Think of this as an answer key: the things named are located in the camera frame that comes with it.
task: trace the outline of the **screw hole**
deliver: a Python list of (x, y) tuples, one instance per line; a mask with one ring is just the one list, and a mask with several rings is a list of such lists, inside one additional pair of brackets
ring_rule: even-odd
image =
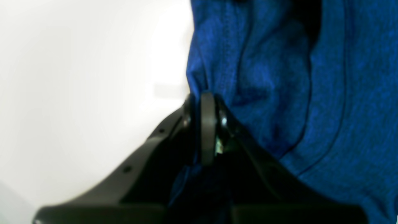
[(131, 166), (126, 166), (126, 167), (123, 169), (123, 173), (128, 173), (128, 172), (130, 172), (131, 170), (132, 170)]

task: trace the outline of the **blue shirt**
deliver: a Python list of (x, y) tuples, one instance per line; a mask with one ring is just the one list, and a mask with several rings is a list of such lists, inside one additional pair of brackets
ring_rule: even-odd
[(324, 0), (319, 30), (306, 18), (316, 10), (293, 1), (191, 4), (191, 92), (223, 96), (314, 191), (360, 205), (371, 224), (395, 224), (398, 1)]

